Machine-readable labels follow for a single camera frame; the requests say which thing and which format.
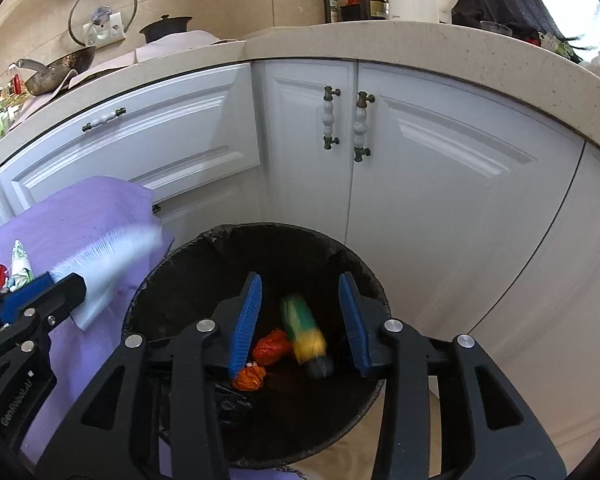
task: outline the countertop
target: countertop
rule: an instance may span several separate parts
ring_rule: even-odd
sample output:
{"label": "countertop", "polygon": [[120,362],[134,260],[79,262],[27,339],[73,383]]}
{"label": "countertop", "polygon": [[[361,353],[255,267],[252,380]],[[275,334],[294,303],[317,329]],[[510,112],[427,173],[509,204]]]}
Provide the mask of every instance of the countertop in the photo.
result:
{"label": "countertop", "polygon": [[131,89],[213,66],[301,57],[389,63],[474,83],[529,104],[600,147],[600,78],[556,54],[443,23],[349,22],[268,29],[103,76],[49,103],[4,137],[0,166],[59,123]]}

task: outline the drawer handle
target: drawer handle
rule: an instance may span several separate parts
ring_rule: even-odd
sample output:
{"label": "drawer handle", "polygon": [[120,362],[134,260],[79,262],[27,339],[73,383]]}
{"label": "drawer handle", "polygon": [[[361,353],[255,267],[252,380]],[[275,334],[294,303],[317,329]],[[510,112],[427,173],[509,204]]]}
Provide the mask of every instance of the drawer handle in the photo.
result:
{"label": "drawer handle", "polygon": [[333,96],[340,97],[340,89],[335,90],[330,86],[324,87],[324,117],[322,118],[322,124],[324,124],[324,149],[330,150],[332,144],[339,144],[340,139],[333,137],[333,123],[336,121],[335,115],[333,115]]}
{"label": "drawer handle", "polygon": [[371,150],[365,148],[365,135],[368,131],[366,125],[366,106],[367,103],[375,103],[376,96],[366,92],[358,92],[358,102],[356,103],[356,119],[353,122],[353,160],[362,162],[362,156],[371,155]]}
{"label": "drawer handle", "polygon": [[106,124],[110,120],[113,120],[116,117],[120,117],[120,115],[122,115],[122,114],[126,114],[126,108],[118,108],[118,110],[116,110],[115,112],[109,112],[108,114],[102,115],[99,118],[97,118],[95,121],[91,121],[91,123],[86,123],[82,127],[82,130],[84,132],[88,132],[89,130],[93,130],[94,128],[97,128],[101,124]]}

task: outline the trash can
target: trash can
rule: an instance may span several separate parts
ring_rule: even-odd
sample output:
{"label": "trash can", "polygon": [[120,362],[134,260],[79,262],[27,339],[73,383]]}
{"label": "trash can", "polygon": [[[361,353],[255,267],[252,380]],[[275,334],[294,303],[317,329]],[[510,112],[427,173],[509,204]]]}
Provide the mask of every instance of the trash can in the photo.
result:
{"label": "trash can", "polygon": [[[339,440],[382,388],[382,381],[360,378],[352,364],[338,302],[341,273],[352,272],[363,296],[381,301],[387,312],[389,308],[371,270],[328,236],[284,224],[222,225],[175,251],[144,280],[129,306],[123,336],[133,332],[155,340],[178,334],[211,316],[219,301],[238,296],[250,271],[262,277],[253,344],[283,328],[280,301],[296,293],[305,298],[334,359],[333,375],[321,380],[309,378],[295,359],[282,359],[267,367],[262,389],[235,394],[244,400],[237,404],[246,414],[241,423],[221,424],[227,460],[234,467],[273,468]],[[227,386],[216,387],[220,412],[226,408]],[[163,399],[160,432],[168,441],[168,386]]]}

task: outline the red crumpled wrapper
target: red crumpled wrapper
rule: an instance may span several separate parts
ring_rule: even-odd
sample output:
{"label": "red crumpled wrapper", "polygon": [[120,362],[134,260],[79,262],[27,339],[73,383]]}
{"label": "red crumpled wrapper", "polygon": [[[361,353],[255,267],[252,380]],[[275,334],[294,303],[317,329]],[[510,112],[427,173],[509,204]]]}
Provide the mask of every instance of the red crumpled wrapper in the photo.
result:
{"label": "red crumpled wrapper", "polygon": [[247,363],[247,365],[238,372],[232,385],[236,390],[242,392],[254,392],[261,389],[264,384],[264,377],[267,371],[256,363]]}
{"label": "red crumpled wrapper", "polygon": [[251,355],[260,366],[271,366],[293,351],[286,333],[276,328],[256,343]]}

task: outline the floor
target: floor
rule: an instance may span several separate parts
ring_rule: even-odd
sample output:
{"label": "floor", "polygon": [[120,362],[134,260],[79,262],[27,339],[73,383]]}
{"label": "floor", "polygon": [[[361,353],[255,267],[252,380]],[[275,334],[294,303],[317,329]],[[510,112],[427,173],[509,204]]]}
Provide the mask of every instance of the floor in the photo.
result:
{"label": "floor", "polygon": [[[383,405],[384,395],[380,395],[353,430],[333,446],[293,464],[292,467],[302,471],[307,480],[369,480],[378,447]],[[440,473],[442,459],[440,401],[432,393],[429,394],[429,406],[431,421],[429,477],[432,477]]]}

